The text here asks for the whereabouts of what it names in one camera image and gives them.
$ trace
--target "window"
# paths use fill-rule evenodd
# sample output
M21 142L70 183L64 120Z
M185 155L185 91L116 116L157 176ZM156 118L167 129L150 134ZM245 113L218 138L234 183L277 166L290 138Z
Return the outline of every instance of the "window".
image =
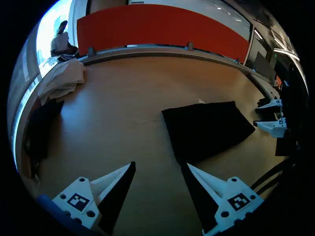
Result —
M46 12L39 24L36 38L36 53L42 77L57 64L56 58L50 56L50 42L55 37L60 23L68 20L71 2L72 0L58 1Z

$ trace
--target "black fabric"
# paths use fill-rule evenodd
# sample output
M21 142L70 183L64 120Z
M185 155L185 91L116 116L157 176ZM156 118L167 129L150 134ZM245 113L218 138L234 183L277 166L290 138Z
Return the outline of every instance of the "black fabric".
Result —
M47 157L49 128L54 118L60 113L63 101L55 99L48 101L43 106L35 109L26 127L24 149L31 159L32 178L37 174L38 164Z
M171 108L162 114L180 165L212 157L255 131L234 101Z

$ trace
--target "beige cloth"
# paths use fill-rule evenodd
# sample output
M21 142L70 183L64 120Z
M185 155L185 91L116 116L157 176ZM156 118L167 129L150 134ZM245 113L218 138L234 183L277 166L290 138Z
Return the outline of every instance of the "beige cloth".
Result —
M84 83L85 67L77 59L57 64L43 78L38 89L38 96L44 105L47 99L59 98L73 92L78 83Z

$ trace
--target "red partition wall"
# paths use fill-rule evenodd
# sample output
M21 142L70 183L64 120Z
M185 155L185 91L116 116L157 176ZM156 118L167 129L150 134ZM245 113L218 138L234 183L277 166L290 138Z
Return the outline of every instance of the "red partition wall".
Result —
M128 44L172 44L244 62L249 42L225 25L178 7L136 4L105 9L78 20L80 54Z

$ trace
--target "wall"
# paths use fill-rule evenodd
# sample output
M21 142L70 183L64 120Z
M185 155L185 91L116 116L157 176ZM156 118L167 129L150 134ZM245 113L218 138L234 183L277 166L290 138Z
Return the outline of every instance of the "wall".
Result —
M126 5L126 0L90 0L89 14L103 9Z
M69 19L68 19L68 35L69 43L78 46L77 37L77 20L86 15L87 0L72 0Z
M131 4L132 2L140 2L140 0L129 0L129 4ZM143 2L144 4L161 4L166 6L180 7L186 10L197 12L224 24L225 26L229 27L230 29L241 35L244 39L250 39L250 23L232 7L222 1L143 0Z
M209 17L163 5L105 9L79 19L77 27L81 55L90 47L101 51L129 44L186 46L192 42L194 48L243 62L249 46L239 34Z
M267 55L267 51L265 50L265 48L262 46L262 44L254 37L253 38L253 43L252 43L252 47L250 49L250 53L248 55L248 59L247 59L247 62L246 62L246 66L249 67L249 68L252 68L254 62L255 62L255 59L256 59L256 56L257 56L257 52L260 52L260 54L263 56L263 57L266 57Z

